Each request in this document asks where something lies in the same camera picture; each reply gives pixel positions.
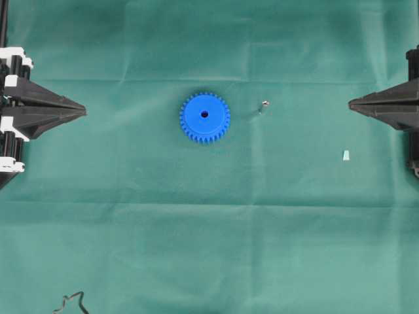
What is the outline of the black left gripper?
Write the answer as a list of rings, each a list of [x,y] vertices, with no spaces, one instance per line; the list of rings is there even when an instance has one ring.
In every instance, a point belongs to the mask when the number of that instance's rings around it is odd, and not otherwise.
[[[85,106],[51,92],[27,80],[33,61],[22,47],[1,49],[1,188],[25,171],[24,143],[37,139],[44,132],[86,116]],[[14,126],[20,102],[6,94],[8,87],[17,87],[24,103],[49,107],[22,107],[19,113],[19,130]]]

